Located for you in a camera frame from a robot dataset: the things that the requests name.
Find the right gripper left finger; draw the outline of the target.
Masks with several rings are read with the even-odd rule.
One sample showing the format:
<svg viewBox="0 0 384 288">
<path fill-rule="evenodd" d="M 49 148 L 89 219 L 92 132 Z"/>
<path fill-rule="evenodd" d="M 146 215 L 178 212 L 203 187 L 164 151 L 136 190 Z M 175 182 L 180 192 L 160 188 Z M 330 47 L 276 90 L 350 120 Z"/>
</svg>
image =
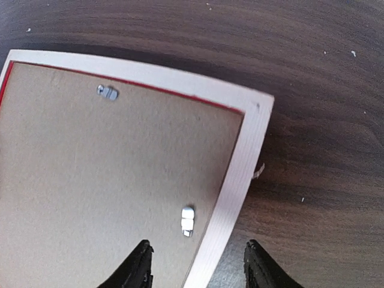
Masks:
<svg viewBox="0 0 384 288">
<path fill-rule="evenodd" d="M 150 242 L 146 239 L 141 240 L 114 273 L 98 288 L 151 288 L 153 252 Z"/>
</svg>

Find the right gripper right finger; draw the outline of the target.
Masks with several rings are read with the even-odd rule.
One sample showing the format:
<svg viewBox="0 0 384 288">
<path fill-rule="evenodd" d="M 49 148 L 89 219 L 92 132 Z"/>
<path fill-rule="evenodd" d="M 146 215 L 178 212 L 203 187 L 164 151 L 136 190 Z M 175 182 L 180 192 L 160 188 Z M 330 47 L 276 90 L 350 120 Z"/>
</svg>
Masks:
<svg viewBox="0 0 384 288">
<path fill-rule="evenodd" d="M 246 288 L 303 288 L 255 240 L 249 240 L 244 251 Z"/>
</svg>

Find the brown backing board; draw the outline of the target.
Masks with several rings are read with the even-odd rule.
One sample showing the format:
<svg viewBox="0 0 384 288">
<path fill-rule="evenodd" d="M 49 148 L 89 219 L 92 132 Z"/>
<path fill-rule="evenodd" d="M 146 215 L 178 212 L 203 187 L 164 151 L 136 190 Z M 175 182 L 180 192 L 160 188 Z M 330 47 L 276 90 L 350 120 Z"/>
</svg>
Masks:
<svg viewBox="0 0 384 288">
<path fill-rule="evenodd" d="M 242 116 L 185 97 L 13 65 L 1 103 L 1 286 L 97 287 L 143 239 L 181 287 Z"/>
</svg>

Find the wooden picture frame red edge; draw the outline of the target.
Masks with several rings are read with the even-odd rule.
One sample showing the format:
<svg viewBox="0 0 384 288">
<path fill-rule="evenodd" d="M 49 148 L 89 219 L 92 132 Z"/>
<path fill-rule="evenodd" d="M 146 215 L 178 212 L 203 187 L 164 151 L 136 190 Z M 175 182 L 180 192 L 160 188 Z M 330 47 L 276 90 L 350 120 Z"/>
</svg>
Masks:
<svg viewBox="0 0 384 288">
<path fill-rule="evenodd" d="M 206 287 L 230 238 L 254 175 L 274 105 L 268 94 L 210 77 L 135 61 L 43 50 L 11 50 L 1 72 L 1 103 L 14 64 L 87 74 L 228 109 L 242 116 L 226 174 L 181 287 Z"/>
</svg>

